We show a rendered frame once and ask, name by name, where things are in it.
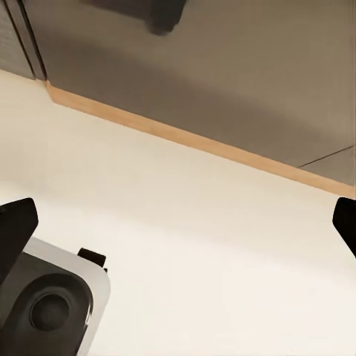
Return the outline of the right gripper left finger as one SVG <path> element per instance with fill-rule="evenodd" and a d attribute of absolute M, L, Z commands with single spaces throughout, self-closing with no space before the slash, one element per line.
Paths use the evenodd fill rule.
<path fill-rule="evenodd" d="M 33 198 L 0 205 L 0 286 L 39 224 Z"/>

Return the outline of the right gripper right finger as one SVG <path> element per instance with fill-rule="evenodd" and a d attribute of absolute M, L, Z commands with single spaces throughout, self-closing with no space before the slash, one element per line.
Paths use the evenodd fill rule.
<path fill-rule="evenodd" d="M 336 202 L 332 222 L 356 257 L 356 200 L 340 197 Z"/>

